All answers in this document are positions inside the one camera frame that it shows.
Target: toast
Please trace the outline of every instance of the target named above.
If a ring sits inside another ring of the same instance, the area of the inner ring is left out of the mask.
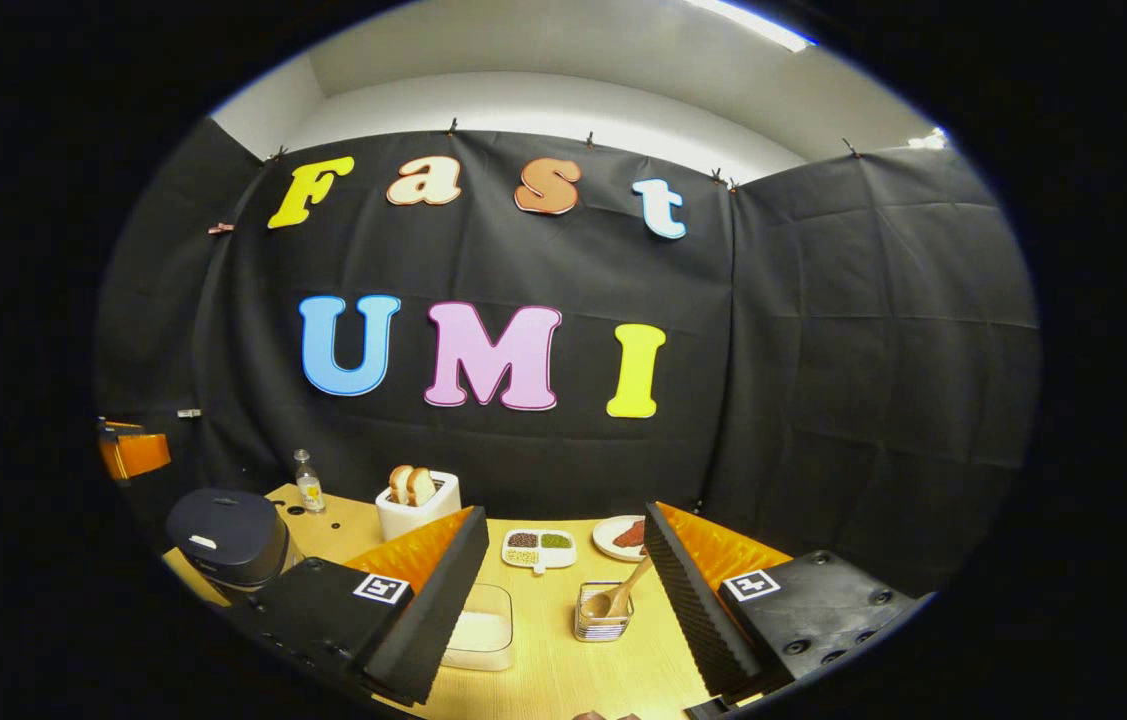
[[[411,473],[411,465],[399,465],[390,471],[390,501],[407,505],[407,479]]]
[[[428,468],[416,468],[407,477],[407,503],[412,507],[420,507],[438,492],[434,487],[434,478],[431,478]]]

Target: glass bottle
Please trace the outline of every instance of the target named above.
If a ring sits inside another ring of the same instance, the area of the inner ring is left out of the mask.
[[[327,510],[327,503],[323,501],[322,487],[319,485],[319,474],[310,466],[310,452],[299,450],[293,454],[298,461],[298,490],[301,491],[302,505],[308,512],[321,514]]]

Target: blue letter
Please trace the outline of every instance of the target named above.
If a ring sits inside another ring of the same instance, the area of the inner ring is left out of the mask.
[[[635,184],[635,192],[644,196],[644,220],[651,232],[678,240],[687,233],[687,225],[674,222],[669,206],[682,208],[683,196],[669,192],[669,184],[663,179],[647,179]]]
[[[313,386],[329,395],[363,395],[372,392],[385,379],[390,355],[390,315],[402,306],[393,295],[367,295],[357,308],[363,323],[363,364],[345,370],[336,364],[332,348],[336,340],[336,318],[345,311],[345,301],[330,295],[301,301],[301,315],[307,327],[301,337],[301,364]]]

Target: wooden table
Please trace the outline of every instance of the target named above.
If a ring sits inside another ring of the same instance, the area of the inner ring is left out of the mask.
[[[301,505],[294,485],[267,497]],[[344,562],[384,542],[375,505],[325,498],[322,515],[281,513],[304,555]],[[340,527],[331,528],[334,523]],[[401,708],[431,720],[571,720],[587,710],[609,720],[631,712],[641,720],[682,720],[683,708],[708,701],[710,693],[696,674],[655,568],[633,588],[635,615],[621,639],[584,643],[573,634],[573,607],[582,583],[624,580],[636,567],[594,546],[591,531],[596,523],[487,519],[489,546],[474,581],[500,585],[511,594],[514,665],[500,673],[440,666],[425,705]],[[505,565],[500,543],[512,528],[568,530],[577,541],[576,565],[545,570],[540,577],[530,568]],[[167,552],[165,561],[204,601],[228,605],[179,550]],[[376,700],[399,706],[384,697]]]

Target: pink letter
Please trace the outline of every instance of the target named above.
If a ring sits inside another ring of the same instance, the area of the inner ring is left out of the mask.
[[[487,337],[479,311],[468,302],[440,302],[431,306],[431,320],[440,326],[438,359],[435,361],[434,386],[425,391],[429,405],[454,407],[463,405],[461,372],[474,391],[479,405],[491,402],[491,395],[505,373],[509,372],[509,389],[500,402],[513,410],[549,410],[558,405],[550,392],[550,341],[564,314],[552,306],[520,306],[509,319],[505,332],[492,345]]]

